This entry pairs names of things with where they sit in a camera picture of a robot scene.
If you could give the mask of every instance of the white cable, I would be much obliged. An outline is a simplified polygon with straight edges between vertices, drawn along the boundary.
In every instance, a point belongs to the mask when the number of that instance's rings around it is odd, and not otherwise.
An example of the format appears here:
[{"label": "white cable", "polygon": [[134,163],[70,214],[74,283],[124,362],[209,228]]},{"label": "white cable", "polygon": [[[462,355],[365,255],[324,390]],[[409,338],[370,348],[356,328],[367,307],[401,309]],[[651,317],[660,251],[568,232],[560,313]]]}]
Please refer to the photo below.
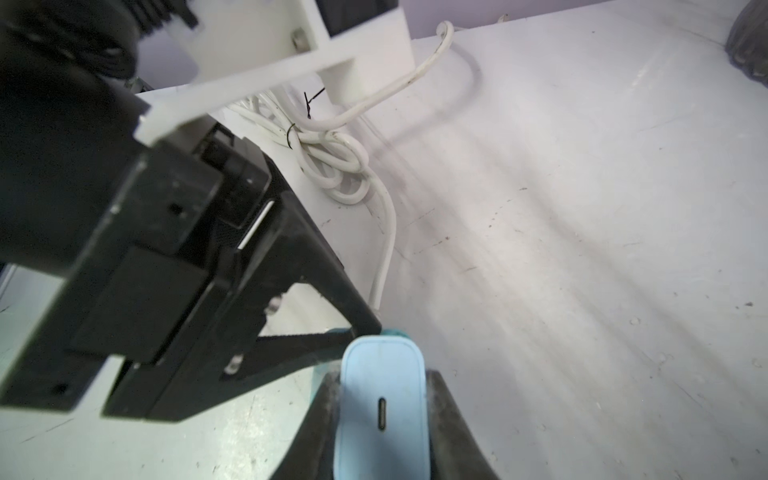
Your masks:
[{"label": "white cable", "polygon": [[448,50],[448,48],[451,46],[451,42],[453,41],[453,30],[454,28],[451,22],[441,22],[437,27],[437,35],[442,37],[442,41],[435,50],[435,53],[424,60],[424,62],[410,74],[401,77],[399,80],[395,80],[393,83],[382,88],[365,100],[360,101],[359,103],[352,106],[349,110],[335,116],[334,118],[328,118],[326,120],[310,120],[309,118],[306,118],[306,115],[304,115],[296,107],[296,105],[293,104],[290,98],[288,98],[288,94],[282,87],[278,87],[274,90],[275,97],[280,103],[280,107],[283,109],[283,111],[285,111],[288,116],[296,122],[296,126],[301,127],[302,130],[328,131],[342,127],[348,124],[351,120],[354,120],[361,114],[368,111],[374,105],[393,96],[414,81],[423,77],[424,74],[437,61],[437,59],[440,58],[443,52]]},{"label": "white cable", "polygon": [[[392,260],[392,252],[395,249],[397,231],[395,205],[384,183],[368,166],[368,152],[363,145],[351,135],[335,129],[349,123],[374,105],[421,78],[451,46],[453,31],[451,22],[442,22],[437,29],[437,34],[442,37],[442,40],[435,53],[411,74],[394,81],[334,118],[326,120],[306,118],[306,115],[288,98],[282,87],[229,106],[232,111],[261,126],[275,143],[291,147],[302,172],[335,201],[345,205],[357,204],[365,198],[371,188],[379,195],[384,206],[386,238],[368,297],[369,305],[377,311],[381,305],[384,282]],[[273,118],[268,118],[261,113],[262,106]],[[340,190],[345,174],[359,182],[357,188],[350,193]]]}]

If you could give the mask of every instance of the white table surface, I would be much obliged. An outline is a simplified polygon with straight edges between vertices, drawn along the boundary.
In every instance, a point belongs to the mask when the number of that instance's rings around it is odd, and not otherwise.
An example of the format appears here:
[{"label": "white table surface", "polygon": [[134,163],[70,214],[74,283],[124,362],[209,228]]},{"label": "white table surface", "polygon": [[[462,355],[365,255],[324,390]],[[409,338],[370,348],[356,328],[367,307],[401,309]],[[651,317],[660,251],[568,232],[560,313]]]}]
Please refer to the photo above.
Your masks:
[{"label": "white table surface", "polygon": [[[768,89],[722,48],[745,3],[616,0],[461,31],[350,125],[398,214],[382,321],[442,371],[502,478],[768,478]],[[367,294],[376,202],[339,208],[222,118]],[[267,478],[306,409],[302,372],[180,425],[99,419],[117,364],[74,415],[0,412],[0,477]]]}]

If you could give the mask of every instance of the black cable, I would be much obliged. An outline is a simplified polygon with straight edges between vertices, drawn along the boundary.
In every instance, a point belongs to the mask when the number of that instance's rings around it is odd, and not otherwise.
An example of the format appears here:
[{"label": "black cable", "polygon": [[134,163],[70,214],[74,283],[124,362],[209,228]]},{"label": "black cable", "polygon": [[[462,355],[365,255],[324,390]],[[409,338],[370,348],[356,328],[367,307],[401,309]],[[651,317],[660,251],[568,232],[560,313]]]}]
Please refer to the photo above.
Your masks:
[{"label": "black cable", "polygon": [[323,87],[323,89],[322,89],[322,90],[320,90],[319,92],[317,92],[317,93],[315,94],[315,96],[314,96],[314,97],[312,97],[312,98],[310,98],[309,100],[307,100],[307,99],[306,99],[306,92],[304,92],[304,101],[306,102],[306,117],[307,117],[307,118],[309,118],[310,120],[312,120],[312,117],[310,117],[310,103],[312,102],[312,100],[314,100],[315,98],[317,98],[317,96],[318,96],[318,95],[320,95],[321,93],[323,93],[325,90],[326,90],[326,88],[325,88],[325,87]]},{"label": "black cable", "polygon": [[290,135],[290,129],[295,127],[295,126],[296,126],[296,124],[291,124],[290,127],[288,127],[288,131],[286,132],[286,142],[288,142],[288,148],[290,148],[291,150],[293,150],[293,147],[290,146],[290,137],[289,137],[289,135]]}]

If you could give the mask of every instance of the white acrylic bracket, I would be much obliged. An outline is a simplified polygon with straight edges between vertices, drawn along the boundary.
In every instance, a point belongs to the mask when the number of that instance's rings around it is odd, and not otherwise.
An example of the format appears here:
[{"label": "white acrylic bracket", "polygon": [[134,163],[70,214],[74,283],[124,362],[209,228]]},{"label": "white acrylic bracket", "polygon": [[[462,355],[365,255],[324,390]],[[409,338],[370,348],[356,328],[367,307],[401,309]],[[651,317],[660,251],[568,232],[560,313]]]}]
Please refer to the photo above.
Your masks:
[{"label": "white acrylic bracket", "polygon": [[[405,35],[406,41],[408,41],[408,27],[401,8],[379,15],[332,38],[327,36],[323,38],[322,35],[320,38],[314,37],[312,39],[313,50],[307,53],[284,58],[224,78],[189,85],[180,89],[176,95],[165,97],[153,104],[149,111],[139,118],[134,138],[151,147],[162,137],[195,118],[302,75],[324,71],[343,62],[364,57],[366,53],[371,51],[372,46],[381,45],[383,41],[393,35],[398,38]],[[409,47],[406,53],[408,58],[405,62],[400,63],[410,65],[409,68],[413,69],[412,53]],[[402,65],[400,65],[398,68],[391,68],[387,73],[386,77],[391,75],[394,79],[407,73],[407,71],[402,71]],[[382,80],[386,83],[391,81],[389,78]]]}]

